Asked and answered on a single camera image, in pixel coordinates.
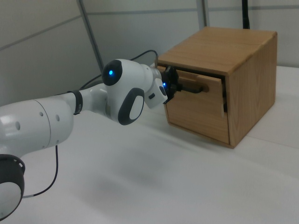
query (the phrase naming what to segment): box side panel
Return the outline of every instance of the box side panel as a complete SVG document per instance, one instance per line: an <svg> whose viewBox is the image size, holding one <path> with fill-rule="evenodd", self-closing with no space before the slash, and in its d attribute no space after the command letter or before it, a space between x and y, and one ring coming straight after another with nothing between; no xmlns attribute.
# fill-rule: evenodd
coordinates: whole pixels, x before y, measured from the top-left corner
<svg viewBox="0 0 299 224"><path fill-rule="evenodd" d="M226 77L230 144L236 146L275 102L277 35Z"/></svg>

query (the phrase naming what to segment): black ring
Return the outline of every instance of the black ring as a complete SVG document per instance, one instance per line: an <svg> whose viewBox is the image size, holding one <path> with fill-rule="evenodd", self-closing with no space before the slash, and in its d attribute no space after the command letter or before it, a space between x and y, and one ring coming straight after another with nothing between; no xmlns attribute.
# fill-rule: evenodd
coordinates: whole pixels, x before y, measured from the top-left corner
<svg viewBox="0 0 299 224"><path fill-rule="evenodd" d="M67 92L73 93L76 97L76 109L75 109L74 115L77 115L81 112L81 110L83 108L82 94L80 93L79 90L73 90L73 91L67 91Z"/></svg>

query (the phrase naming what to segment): white table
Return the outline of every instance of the white table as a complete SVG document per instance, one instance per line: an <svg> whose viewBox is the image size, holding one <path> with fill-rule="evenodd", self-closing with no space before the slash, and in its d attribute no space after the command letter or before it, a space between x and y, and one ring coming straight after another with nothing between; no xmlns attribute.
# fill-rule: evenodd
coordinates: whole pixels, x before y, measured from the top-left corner
<svg viewBox="0 0 299 224"><path fill-rule="evenodd" d="M299 69L278 67L274 106L235 149L167 124L145 108L132 125L75 117L59 172L3 224L299 223ZM25 194L46 188L55 150L23 157Z"/></svg>

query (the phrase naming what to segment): drawer handle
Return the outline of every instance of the drawer handle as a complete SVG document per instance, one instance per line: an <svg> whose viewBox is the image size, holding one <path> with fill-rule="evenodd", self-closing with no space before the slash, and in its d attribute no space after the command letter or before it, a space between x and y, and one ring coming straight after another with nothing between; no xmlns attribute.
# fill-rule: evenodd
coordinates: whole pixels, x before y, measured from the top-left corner
<svg viewBox="0 0 299 224"><path fill-rule="evenodd" d="M183 91L186 91L186 92L190 92L190 93L200 93L204 90L203 87L199 87L198 89L191 89L191 88L188 88L188 87L184 87L182 88Z"/></svg>

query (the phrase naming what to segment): white wall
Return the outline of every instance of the white wall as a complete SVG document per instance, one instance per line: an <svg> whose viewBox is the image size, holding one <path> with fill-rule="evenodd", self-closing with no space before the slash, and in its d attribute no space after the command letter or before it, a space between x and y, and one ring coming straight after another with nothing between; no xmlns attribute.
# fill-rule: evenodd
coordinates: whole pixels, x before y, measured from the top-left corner
<svg viewBox="0 0 299 224"><path fill-rule="evenodd" d="M77 89L98 73L76 0L0 1L0 106Z"/></svg>
<svg viewBox="0 0 299 224"><path fill-rule="evenodd" d="M299 67L299 1L249 0L251 29L278 32L278 64ZM210 26L242 28L241 0L208 0Z"/></svg>
<svg viewBox="0 0 299 224"><path fill-rule="evenodd" d="M199 30L196 0L84 0L104 64L148 50L158 54ZM140 63L152 64L154 54Z"/></svg>

